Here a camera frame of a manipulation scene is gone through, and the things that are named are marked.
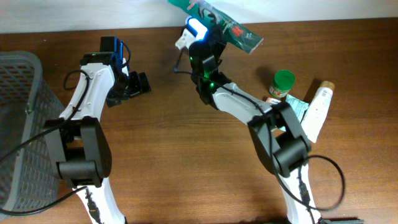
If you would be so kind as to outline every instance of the brown bottle cap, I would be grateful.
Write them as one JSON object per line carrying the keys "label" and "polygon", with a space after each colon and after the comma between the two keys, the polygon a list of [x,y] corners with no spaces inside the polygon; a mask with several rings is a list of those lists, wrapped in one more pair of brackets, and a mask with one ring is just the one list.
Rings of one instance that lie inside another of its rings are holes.
{"label": "brown bottle cap", "polygon": [[335,84],[333,84],[332,82],[329,82],[329,81],[323,81],[323,82],[321,83],[321,86],[320,86],[320,87],[326,87],[326,88],[331,89],[332,91],[335,90]]}

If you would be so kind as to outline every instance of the green can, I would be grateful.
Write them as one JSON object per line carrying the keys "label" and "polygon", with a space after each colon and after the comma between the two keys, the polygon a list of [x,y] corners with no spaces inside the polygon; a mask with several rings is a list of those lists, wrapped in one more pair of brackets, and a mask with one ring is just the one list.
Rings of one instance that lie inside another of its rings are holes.
{"label": "green can", "polygon": [[283,98],[292,89],[294,81],[295,77],[291,71],[280,70],[275,74],[269,92],[274,97]]}

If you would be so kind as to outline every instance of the plastic bin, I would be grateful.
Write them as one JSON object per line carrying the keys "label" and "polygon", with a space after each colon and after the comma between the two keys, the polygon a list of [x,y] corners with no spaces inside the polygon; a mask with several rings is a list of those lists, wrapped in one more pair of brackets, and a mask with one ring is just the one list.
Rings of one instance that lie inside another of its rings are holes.
{"label": "plastic bin", "polygon": [[[63,105],[42,78],[40,60],[29,52],[0,52],[0,157],[31,136]],[[44,138],[0,164],[0,208],[28,211],[57,199]],[[0,221],[6,216],[0,214]]]}

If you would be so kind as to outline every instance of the wooden tabletop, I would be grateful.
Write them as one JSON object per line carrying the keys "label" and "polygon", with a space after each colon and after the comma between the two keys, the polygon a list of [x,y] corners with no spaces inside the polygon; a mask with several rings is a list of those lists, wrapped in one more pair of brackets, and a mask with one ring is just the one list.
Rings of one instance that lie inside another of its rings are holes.
{"label": "wooden tabletop", "polygon": [[[346,198],[327,218],[366,223],[398,220],[398,19],[250,24],[264,37],[252,55],[228,44],[220,70],[257,98],[270,96],[273,74],[296,76],[291,95],[310,102],[321,81],[336,85],[312,154],[343,169]],[[176,75],[180,28],[0,35],[0,51],[26,50],[66,105],[65,74],[100,37],[115,35],[132,50],[132,70],[146,72],[152,92],[105,107],[101,126],[112,150],[111,186],[129,223],[239,223],[286,216],[282,191],[259,162],[247,127],[206,106],[187,75]],[[188,58],[182,69],[189,69]],[[318,206],[333,204],[340,178],[310,162]],[[70,189],[62,182],[59,196]],[[40,215],[8,223],[90,223],[77,196]]]}

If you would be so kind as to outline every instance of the green snack bag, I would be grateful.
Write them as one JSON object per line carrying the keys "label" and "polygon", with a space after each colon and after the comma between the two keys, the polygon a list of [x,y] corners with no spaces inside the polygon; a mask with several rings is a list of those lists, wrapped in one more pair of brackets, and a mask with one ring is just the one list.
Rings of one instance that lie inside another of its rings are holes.
{"label": "green snack bag", "polygon": [[220,24],[223,27],[225,40],[249,54],[264,40],[205,1],[169,0],[169,2],[198,19],[208,29]]}

